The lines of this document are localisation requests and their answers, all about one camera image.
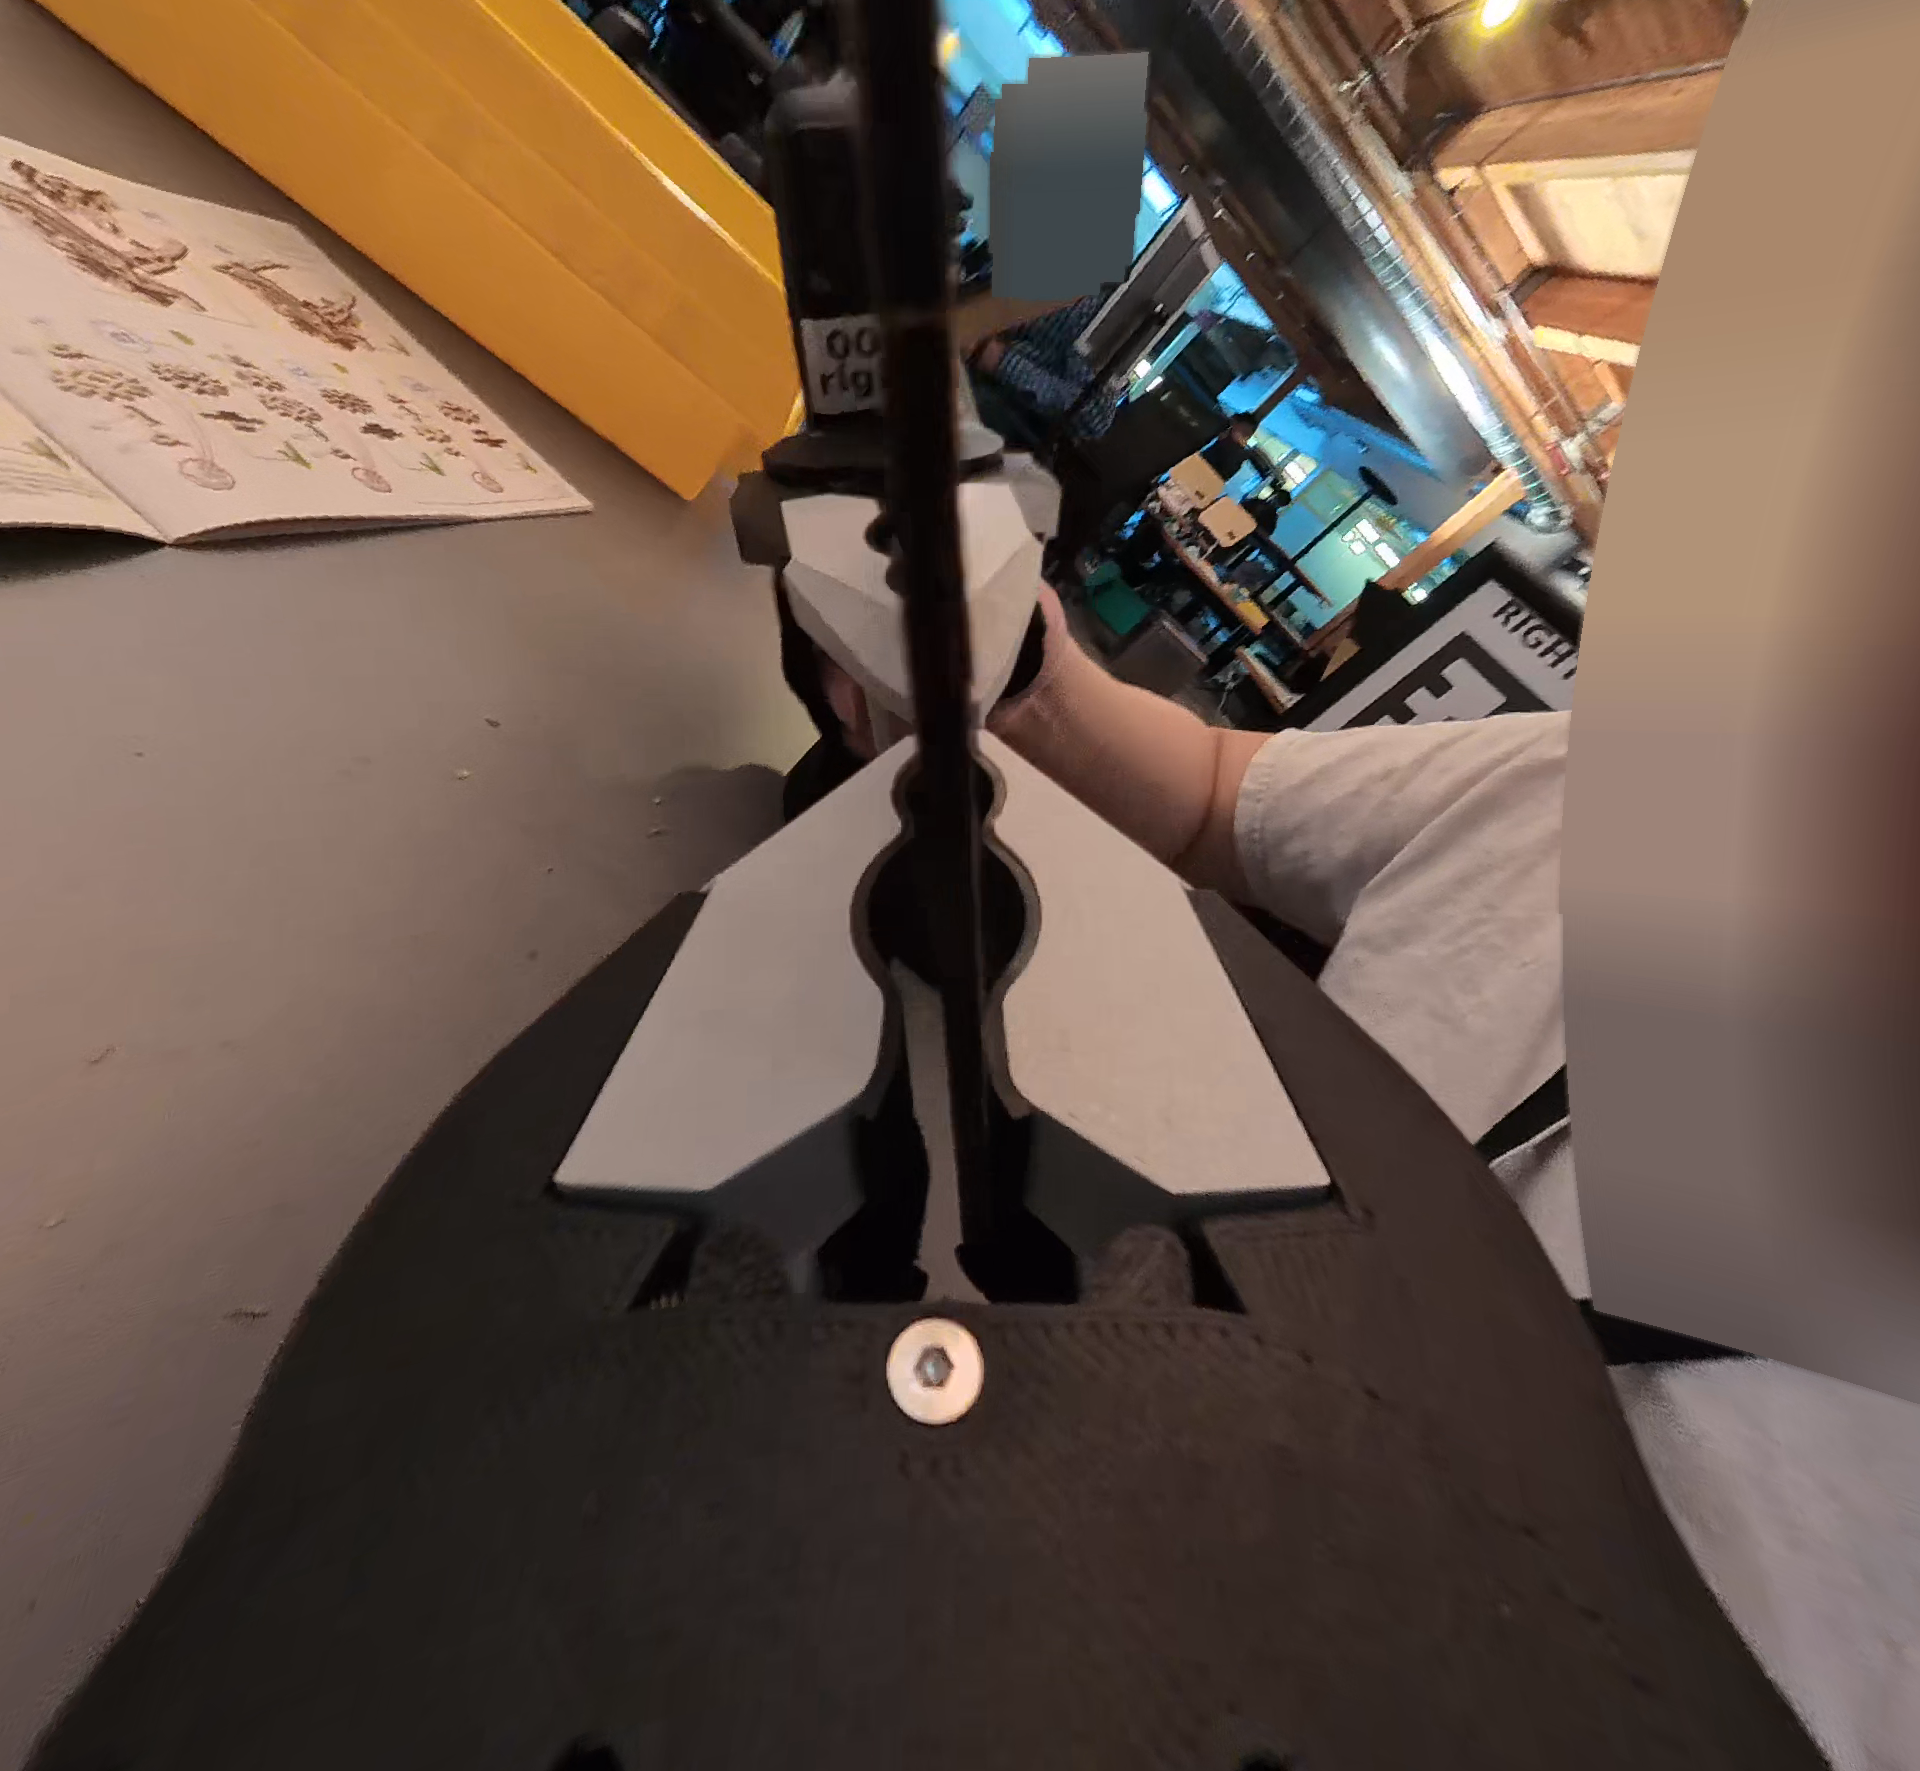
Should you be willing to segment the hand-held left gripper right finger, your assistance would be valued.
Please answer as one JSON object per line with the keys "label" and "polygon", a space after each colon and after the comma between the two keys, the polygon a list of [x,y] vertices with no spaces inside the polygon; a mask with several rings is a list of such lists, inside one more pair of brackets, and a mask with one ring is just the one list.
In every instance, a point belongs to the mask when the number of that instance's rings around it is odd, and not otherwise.
{"label": "hand-held left gripper right finger", "polygon": [[1332,1203],[1198,893],[999,736],[980,759],[1022,911],[995,982],[1022,1208],[1093,1260],[1136,1227]]}

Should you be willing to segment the illustrated instruction booklet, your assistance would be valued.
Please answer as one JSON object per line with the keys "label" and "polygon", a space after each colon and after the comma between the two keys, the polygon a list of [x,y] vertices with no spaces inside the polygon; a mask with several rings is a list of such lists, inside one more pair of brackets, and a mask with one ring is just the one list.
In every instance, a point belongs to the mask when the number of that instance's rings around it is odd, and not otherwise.
{"label": "illustrated instruction booklet", "polygon": [[196,548],[591,498],[292,223],[2,139],[2,529]]}

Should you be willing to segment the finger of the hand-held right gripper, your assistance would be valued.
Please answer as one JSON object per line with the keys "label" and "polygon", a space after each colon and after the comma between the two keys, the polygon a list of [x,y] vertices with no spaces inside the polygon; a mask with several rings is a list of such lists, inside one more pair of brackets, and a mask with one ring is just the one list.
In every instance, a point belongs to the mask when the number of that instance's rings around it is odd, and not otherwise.
{"label": "finger of the hand-held right gripper", "polygon": [[783,506],[783,589],[801,631],[893,727],[907,727],[903,603],[874,541],[880,498],[812,491]]}
{"label": "finger of the hand-held right gripper", "polygon": [[1042,538],[1003,479],[956,488],[964,598],[969,615],[971,724],[985,727],[1011,688],[1040,605]]}

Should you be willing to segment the person's right forearm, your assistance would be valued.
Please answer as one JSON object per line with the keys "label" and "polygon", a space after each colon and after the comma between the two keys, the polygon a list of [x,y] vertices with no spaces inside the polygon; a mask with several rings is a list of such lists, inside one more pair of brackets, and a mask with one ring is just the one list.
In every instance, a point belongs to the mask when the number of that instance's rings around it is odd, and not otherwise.
{"label": "person's right forearm", "polygon": [[1104,673],[1072,727],[1014,751],[1189,885],[1246,896],[1237,799],[1270,734],[1209,727]]}

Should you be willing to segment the black equipment row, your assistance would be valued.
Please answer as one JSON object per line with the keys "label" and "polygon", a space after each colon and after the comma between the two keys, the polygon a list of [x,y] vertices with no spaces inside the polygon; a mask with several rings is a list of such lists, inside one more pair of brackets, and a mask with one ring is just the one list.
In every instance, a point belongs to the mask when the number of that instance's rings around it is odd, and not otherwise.
{"label": "black equipment row", "polygon": [[783,94],[842,67],[840,0],[653,0],[591,14],[588,29],[749,185]]}

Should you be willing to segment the person's right hand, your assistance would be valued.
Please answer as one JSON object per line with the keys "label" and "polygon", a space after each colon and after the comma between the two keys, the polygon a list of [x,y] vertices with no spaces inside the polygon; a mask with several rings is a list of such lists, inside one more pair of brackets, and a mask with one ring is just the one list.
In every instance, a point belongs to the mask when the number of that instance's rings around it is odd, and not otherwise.
{"label": "person's right hand", "polygon": [[1072,727],[1084,693],[1104,676],[1098,658],[1076,635],[1066,601],[1042,583],[985,730],[1013,750],[1042,750],[1060,727]]}

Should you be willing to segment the yellow plastic bin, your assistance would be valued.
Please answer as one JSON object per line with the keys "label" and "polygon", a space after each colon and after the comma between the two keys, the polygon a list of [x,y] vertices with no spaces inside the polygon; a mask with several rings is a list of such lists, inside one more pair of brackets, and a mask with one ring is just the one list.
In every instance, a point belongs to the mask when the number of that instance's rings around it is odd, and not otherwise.
{"label": "yellow plastic bin", "polygon": [[656,481],[801,428],[770,204],[563,0],[35,0]]}

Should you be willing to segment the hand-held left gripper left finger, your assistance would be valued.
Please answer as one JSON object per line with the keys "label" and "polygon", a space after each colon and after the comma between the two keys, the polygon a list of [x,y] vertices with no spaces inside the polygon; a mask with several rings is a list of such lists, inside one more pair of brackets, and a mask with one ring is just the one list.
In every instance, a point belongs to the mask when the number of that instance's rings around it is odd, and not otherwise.
{"label": "hand-held left gripper left finger", "polygon": [[746,1227],[827,1297],[925,1294],[927,1140],[870,931],[914,754],[892,746],[696,899],[558,1195]]}

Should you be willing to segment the black and white printed sign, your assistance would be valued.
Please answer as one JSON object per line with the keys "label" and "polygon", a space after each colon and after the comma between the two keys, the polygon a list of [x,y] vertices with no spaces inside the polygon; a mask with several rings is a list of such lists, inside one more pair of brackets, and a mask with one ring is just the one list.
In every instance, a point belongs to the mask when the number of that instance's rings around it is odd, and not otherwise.
{"label": "black and white printed sign", "polygon": [[1282,730],[1443,727],[1572,708],[1582,603],[1500,550],[1471,560],[1428,601],[1398,595],[1367,617],[1362,650],[1290,707]]}

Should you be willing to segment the silver ventilation duct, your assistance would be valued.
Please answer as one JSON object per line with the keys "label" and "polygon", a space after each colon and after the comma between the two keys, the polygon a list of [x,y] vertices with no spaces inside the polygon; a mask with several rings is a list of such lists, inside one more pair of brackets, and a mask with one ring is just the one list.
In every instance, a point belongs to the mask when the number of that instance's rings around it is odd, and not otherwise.
{"label": "silver ventilation duct", "polygon": [[1567,463],[1553,425],[1539,424],[1495,321],[1424,223],[1382,130],[1329,70],[1332,54],[1306,32],[1296,3],[1189,0],[1304,161],[1454,417],[1518,479],[1522,498],[1552,501],[1563,528],[1594,541],[1601,498],[1591,476]]}

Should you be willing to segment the laser-cut wooden parts sheet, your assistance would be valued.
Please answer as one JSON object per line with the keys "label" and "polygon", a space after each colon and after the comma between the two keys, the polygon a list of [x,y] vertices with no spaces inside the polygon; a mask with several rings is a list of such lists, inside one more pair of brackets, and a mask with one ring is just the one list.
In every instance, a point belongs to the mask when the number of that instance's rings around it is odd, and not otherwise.
{"label": "laser-cut wooden parts sheet", "polygon": [[887,515],[899,548],[919,756],[914,869],[946,1027],[959,1260],[995,1255],[995,1126],[985,1059],[981,824],[950,339],[946,148],[937,0],[854,0],[864,164],[883,342]]}

